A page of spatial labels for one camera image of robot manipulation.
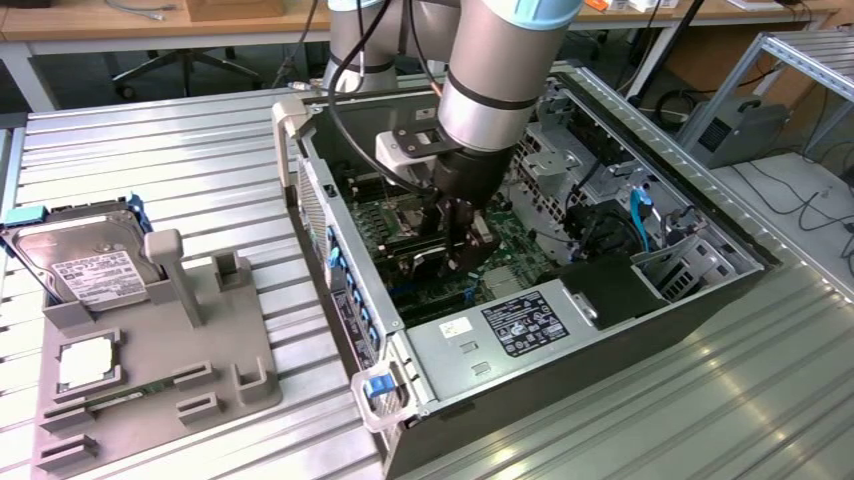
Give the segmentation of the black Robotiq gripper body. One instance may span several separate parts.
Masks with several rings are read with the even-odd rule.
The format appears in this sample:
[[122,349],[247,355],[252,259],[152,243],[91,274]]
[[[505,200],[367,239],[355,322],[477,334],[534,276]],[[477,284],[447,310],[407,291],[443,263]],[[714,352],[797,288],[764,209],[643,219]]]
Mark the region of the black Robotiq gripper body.
[[511,148],[495,152],[462,149],[442,153],[433,170],[433,184],[443,197],[482,209],[498,192],[511,160]]

